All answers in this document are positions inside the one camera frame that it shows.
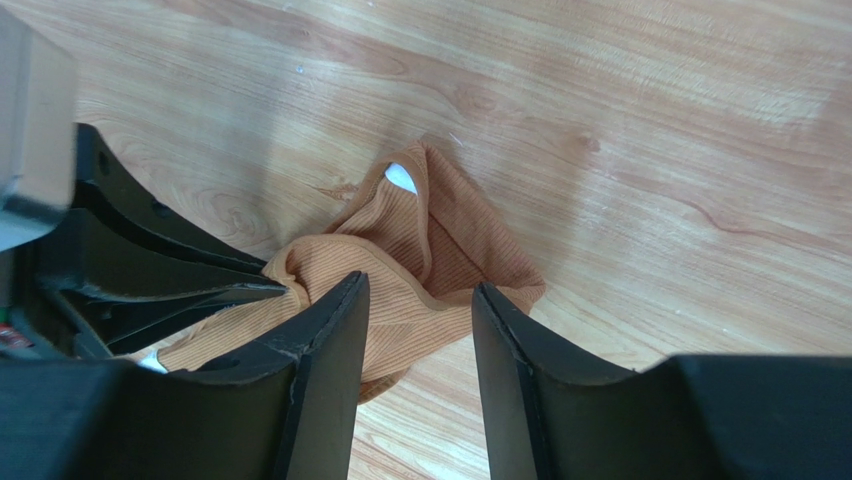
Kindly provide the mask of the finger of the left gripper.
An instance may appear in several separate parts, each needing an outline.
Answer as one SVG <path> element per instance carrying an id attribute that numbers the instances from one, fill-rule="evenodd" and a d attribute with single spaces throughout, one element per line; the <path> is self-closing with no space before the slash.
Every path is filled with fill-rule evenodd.
<path id="1" fill-rule="evenodd" d="M 168 256 L 71 210 L 35 243 L 38 291 L 72 327 L 74 356 L 120 356 L 221 308 L 282 296 L 258 274 Z"/>
<path id="2" fill-rule="evenodd" d="M 264 262 L 196 226 L 157 200 L 113 154 L 92 125 L 76 125 L 75 208 L 109 230 L 165 256 L 258 274 Z"/>

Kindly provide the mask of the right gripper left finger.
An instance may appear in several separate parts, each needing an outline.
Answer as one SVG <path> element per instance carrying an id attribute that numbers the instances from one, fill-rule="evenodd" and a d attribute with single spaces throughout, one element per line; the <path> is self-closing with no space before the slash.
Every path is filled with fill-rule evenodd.
<path id="1" fill-rule="evenodd" d="M 5 479 L 343 479 L 370 286 L 347 275 L 292 319 L 196 371 L 6 361 Z"/>

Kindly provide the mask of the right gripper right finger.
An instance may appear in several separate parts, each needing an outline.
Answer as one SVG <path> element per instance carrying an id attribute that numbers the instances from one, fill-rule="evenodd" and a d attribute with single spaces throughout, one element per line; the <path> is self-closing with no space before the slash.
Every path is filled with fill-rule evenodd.
<path id="1" fill-rule="evenodd" d="M 669 357 L 636 372 L 490 284 L 472 299 L 494 479 L 847 479 L 851 361 Z"/>

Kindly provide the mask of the brown underwear white waistband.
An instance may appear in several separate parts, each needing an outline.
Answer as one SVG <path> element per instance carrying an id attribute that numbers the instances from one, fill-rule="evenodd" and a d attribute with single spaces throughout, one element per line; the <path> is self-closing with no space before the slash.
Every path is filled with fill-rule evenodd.
<path id="1" fill-rule="evenodd" d="M 433 146 L 416 141 L 373 163 L 339 216 L 291 241 L 263 274 L 284 295 L 228 307 L 147 355 L 146 367 L 194 371 L 290 320 L 353 271 L 370 283 L 359 399 L 394 386 L 418 360 L 471 331 L 476 286 L 529 312 L 545 281 L 499 215 Z"/>

